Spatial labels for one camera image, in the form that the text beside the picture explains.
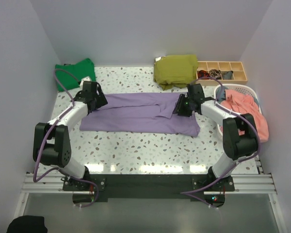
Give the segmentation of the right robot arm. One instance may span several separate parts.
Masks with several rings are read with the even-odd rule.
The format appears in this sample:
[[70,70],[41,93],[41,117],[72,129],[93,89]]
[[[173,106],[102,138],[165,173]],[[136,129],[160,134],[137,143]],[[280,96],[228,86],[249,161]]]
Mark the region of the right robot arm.
[[216,191],[223,186],[224,180],[232,170],[257,153],[260,139],[254,117],[249,114],[237,114],[220,105],[212,97],[205,97],[200,84],[187,85],[187,93],[181,94],[173,110],[173,114],[190,117],[198,113],[208,117],[223,127],[223,150],[219,160],[208,169],[206,184],[210,190]]

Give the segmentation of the purple t-shirt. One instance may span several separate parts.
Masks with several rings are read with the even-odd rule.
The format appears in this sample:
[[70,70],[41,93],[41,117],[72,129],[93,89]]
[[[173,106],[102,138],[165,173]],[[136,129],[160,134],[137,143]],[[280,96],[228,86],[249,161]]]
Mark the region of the purple t-shirt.
[[168,133],[197,137],[194,115],[173,114],[179,93],[107,94],[107,104],[81,120],[81,131]]

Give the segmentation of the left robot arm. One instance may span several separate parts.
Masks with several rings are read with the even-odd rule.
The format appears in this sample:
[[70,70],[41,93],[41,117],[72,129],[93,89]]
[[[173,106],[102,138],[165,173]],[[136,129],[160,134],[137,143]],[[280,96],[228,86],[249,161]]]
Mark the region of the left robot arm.
[[101,85],[84,81],[81,90],[72,98],[69,106],[47,123],[38,123],[34,129],[33,181],[36,183],[53,170],[73,177],[79,190],[90,187],[87,168],[72,157],[70,131],[89,113],[105,106],[106,97]]

